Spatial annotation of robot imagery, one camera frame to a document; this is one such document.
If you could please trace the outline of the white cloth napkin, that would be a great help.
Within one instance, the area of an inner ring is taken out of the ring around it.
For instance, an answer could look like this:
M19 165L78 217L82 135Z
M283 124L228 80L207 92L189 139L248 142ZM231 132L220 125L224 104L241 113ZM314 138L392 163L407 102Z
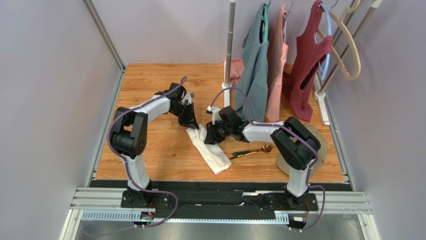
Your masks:
M210 170L218 175L227 170L232 162L218 144L204 143L208 132L202 124L198 127L199 129L187 128L186 133Z

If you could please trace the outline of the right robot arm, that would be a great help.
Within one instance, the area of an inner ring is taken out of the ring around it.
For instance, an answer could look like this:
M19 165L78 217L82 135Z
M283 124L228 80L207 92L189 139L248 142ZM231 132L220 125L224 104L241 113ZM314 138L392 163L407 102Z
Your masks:
M212 121L206 125L205 144L218 144L227 137L244 143L274 144L289 165L288 201L300 205L305 200L311 168L319 160L321 143L297 118L275 123L243 121L230 106L222 109L209 106L206 112Z

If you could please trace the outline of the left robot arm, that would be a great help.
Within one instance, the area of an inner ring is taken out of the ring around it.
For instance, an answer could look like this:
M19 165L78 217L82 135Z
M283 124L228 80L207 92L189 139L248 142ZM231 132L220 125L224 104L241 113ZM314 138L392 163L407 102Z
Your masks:
M148 124L160 115L170 113L177 117L180 126L199 129L194 97L194 93L187 92L182 84L173 82L168 90L157 92L140 105L116 109L108 129L107 144L121 158L127 175L127 189L122 194L121 207L148 208L162 194L152 189L144 163Z

